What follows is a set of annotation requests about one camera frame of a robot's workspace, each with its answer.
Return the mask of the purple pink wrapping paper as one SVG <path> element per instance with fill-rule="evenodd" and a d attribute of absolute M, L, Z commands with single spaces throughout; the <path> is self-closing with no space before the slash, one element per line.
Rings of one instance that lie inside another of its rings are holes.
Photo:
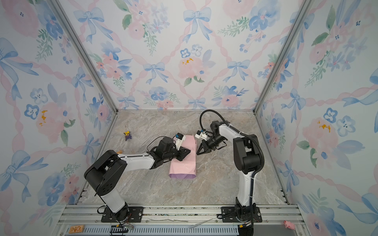
<path fill-rule="evenodd" d="M 182 147 L 189 149 L 191 152 L 179 161 L 173 159 L 170 164 L 169 177 L 171 179 L 192 180 L 196 178 L 196 139 L 193 135 L 186 135 Z"/>

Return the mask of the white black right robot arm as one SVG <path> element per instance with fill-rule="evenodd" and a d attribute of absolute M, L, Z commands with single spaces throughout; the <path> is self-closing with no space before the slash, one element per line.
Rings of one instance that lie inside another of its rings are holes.
<path fill-rule="evenodd" d="M 247 135 L 229 123 L 212 122 L 211 131 L 199 130 L 195 134 L 200 145 L 197 155 L 220 150 L 220 144 L 232 144 L 234 164 L 239 171 L 239 192 L 236 197 L 234 212 L 224 216 L 235 217 L 240 221 L 253 219 L 257 211 L 254 201 L 255 176 L 264 167 L 264 154 L 255 135 Z"/>

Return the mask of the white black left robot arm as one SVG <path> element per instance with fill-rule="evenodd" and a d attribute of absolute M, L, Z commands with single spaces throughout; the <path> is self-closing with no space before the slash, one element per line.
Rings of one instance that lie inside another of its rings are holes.
<path fill-rule="evenodd" d="M 128 211 L 127 203 L 115 189 L 121 176 L 128 171 L 152 170 L 173 159 L 183 161 L 191 150 L 183 147 L 187 135 L 174 138 L 161 136 L 158 146 L 143 154 L 120 155 L 106 151 L 84 174 L 85 180 L 114 214 Z"/>

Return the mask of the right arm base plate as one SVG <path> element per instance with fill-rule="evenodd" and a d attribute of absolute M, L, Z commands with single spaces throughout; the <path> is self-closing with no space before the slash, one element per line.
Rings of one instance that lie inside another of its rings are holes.
<path fill-rule="evenodd" d="M 260 209 L 256 205 L 221 207 L 221 213 L 217 215 L 217 219 L 222 220 L 223 223 L 262 222 Z"/>

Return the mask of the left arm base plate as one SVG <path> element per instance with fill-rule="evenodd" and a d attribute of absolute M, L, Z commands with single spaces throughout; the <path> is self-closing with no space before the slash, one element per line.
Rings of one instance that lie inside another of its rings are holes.
<path fill-rule="evenodd" d="M 102 223 L 140 223 L 142 220 L 144 208 L 142 206 L 124 206 L 117 213 L 113 213 L 108 206 L 103 212 L 98 210 L 102 216 Z"/>

